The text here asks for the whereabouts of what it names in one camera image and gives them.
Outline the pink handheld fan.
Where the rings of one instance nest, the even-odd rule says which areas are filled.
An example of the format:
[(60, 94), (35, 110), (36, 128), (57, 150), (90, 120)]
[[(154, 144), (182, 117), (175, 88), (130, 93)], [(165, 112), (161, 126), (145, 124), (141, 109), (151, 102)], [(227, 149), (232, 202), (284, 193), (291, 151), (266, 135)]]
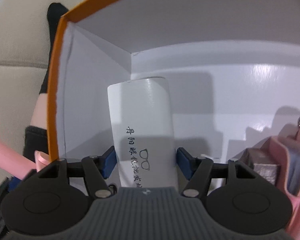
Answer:
[(31, 161), (0, 142), (0, 168), (12, 176), (23, 180), (32, 170), (39, 172), (50, 164), (49, 155), (41, 151), (34, 152), (34, 159)]

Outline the white glasses case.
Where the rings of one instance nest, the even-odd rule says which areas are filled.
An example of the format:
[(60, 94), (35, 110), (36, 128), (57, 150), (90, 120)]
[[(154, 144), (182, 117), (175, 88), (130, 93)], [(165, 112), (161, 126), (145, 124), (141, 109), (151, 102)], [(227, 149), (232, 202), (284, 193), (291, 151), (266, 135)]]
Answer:
[(108, 87), (122, 187), (178, 187), (168, 81), (151, 77)]

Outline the left leg black sock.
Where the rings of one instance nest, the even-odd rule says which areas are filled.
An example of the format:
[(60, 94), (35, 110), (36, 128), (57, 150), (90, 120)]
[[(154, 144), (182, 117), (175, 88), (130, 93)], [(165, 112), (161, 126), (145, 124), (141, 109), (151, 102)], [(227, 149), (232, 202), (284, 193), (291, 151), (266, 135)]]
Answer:
[[(61, 17), (68, 12), (61, 3), (51, 3), (47, 9), (47, 22), (50, 35), (50, 52), (52, 54), (58, 23)], [(25, 144), (23, 156), (30, 161), (35, 161), (35, 152), (48, 154), (47, 140), (47, 88), (49, 80), (49, 69), (46, 70), (38, 99), (33, 111), (30, 125), (25, 128)]]

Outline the orange cardboard box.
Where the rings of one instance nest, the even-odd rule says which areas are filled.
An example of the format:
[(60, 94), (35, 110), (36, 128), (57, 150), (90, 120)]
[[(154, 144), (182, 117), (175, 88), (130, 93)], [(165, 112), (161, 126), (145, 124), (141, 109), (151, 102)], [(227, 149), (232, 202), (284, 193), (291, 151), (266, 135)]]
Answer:
[(48, 90), (48, 139), (57, 154), (58, 41), (65, 17), (108, 7), (106, 40), (131, 55), (130, 79), (168, 81), (175, 149), (225, 162), (300, 116), (300, 0), (90, 0), (59, 23)]

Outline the beige sofa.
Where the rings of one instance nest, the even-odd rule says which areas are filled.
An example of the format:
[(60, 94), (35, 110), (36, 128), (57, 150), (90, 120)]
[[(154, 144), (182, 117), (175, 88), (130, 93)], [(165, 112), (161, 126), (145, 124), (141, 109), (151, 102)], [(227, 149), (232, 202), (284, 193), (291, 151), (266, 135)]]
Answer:
[[(39, 91), (51, 48), (48, 8), (61, 3), (78, 15), (89, 1), (0, 0), (0, 142), (19, 154), (32, 116), (47, 111), (47, 96)], [(93, 8), (82, 20), (65, 17), (52, 76), (59, 104), (57, 154), (69, 163), (113, 146), (108, 87), (131, 75), (130, 53), (106, 40), (107, 23), (113, 22), (108, 7)]]

